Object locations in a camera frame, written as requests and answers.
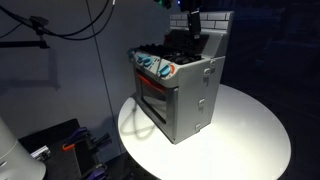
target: toy stove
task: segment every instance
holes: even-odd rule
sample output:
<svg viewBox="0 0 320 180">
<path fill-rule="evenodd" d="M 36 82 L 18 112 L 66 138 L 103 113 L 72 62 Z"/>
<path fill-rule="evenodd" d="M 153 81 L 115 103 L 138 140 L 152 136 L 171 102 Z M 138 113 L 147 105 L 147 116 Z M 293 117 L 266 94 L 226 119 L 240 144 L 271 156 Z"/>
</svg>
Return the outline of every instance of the toy stove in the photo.
<svg viewBox="0 0 320 180">
<path fill-rule="evenodd" d="M 202 27 L 198 41 L 191 39 L 183 23 L 177 23 L 184 15 L 173 15 L 163 45 L 145 45 L 128 52 L 134 67 L 136 101 L 173 144 L 211 123 L 232 15 L 202 13 L 202 25 L 214 24 Z M 226 26 L 216 28 L 212 19 L 222 16 L 220 21 Z"/>
</svg>

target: oven handle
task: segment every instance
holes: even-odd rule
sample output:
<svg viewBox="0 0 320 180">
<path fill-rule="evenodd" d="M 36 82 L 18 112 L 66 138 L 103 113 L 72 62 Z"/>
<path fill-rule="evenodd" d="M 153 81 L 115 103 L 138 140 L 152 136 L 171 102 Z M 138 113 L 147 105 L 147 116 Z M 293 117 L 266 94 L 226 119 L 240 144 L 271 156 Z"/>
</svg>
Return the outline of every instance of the oven handle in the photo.
<svg viewBox="0 0 320 180">
<path fill-rule="evenodd" d="M 152 88 L 154 88 L 154 89 L 156 89 L 156 90 L 164 93 L 165 87 L 160 86 L 160 85 L 158 85 L 158 84 L 155 84 L 155 83 L 151 82 L 149 79 L 143 77 L 143 76 L 142 76 L 141 74 L 139 74 L 139 73 L 137 73 L 137 75 L 138 75 L 138 77 L 141 79 L 142 82 L 144 82 L 145 84 L 151 86 Z"/>
</svg>

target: gray wall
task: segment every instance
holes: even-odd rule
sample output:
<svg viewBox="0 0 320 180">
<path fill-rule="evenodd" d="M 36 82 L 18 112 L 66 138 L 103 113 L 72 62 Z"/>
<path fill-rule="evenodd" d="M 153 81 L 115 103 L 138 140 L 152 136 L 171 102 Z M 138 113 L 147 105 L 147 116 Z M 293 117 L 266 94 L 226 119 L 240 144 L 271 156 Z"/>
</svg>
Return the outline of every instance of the gray wall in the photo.
<svg viewBox="0 0 320 180">
<path fill-rule="evenodd" d="M 89 0 L 93 17 L 103 3 Z M 15 0 L 1 5 L 24 17 L 45 17 L 50 20 L 48 28 L 59 33 L 73 32 L 89 23 L 85 0 Z M 111 134 L 114 143 L 100 153 L 102 160 L 119 155 L 112 119 L 117 120 L 122 104 L 135 91 L 126 51 L 140 44 L 161 43 L 169 14 L 177 12 L 177 8 L 168 11 L 152 0 L 116 1 L 108 27 L 97 37 L 111 105 L 93 39 L 72 42 L 45 36 L 51 46 L 47 50 L 0 49 L 1 117 L 18 138 L 78 118 L 80 125 L 87 126 L 95 136 Z M 96 30 L 107 14 L 95 25 Z M 0 35 L 17 24 L 2 12 L 0 22 Z M 91 29 L 83 36 L 90 34 Z M 20 27 L 0 41 L 37 39 L 32 30 Z"/>
</svg>

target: round white table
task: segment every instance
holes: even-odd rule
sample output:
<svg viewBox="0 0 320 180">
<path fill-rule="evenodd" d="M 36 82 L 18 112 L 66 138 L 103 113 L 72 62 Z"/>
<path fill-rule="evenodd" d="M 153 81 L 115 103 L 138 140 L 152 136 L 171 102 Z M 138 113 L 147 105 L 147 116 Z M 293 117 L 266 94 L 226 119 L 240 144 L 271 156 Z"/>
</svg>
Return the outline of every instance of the round white table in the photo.
<svg viewBox="0 0 320 180">
<path fill-rule="evenodd" d="M 163 180 L 274 180 L 291 146 L 278 118 L 254 98 L 220 85 L 210 125 L 173 145 L 133 98 L 119 114 L 120 138 L 133 159 Z"/>
</svg>

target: stovetop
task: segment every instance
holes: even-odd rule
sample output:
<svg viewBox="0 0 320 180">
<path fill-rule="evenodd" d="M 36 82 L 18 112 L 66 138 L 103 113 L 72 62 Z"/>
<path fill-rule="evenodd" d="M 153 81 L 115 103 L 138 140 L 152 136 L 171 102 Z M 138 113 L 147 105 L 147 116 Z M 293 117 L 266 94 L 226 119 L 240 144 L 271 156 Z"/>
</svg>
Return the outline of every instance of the stovetop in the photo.
<svg viewBox="0 0 320 180">
<path fill-rule="evenodd" d="M 149 54 L 159 56 L 160 58 L 164 58 L 178 65 L 188 64 L 202 59 L 201 55 L 196 55 L 178 49 L 165 47 L 163 45 L 145 45 L 140 46 L 139 49 Z"/>
</svg>

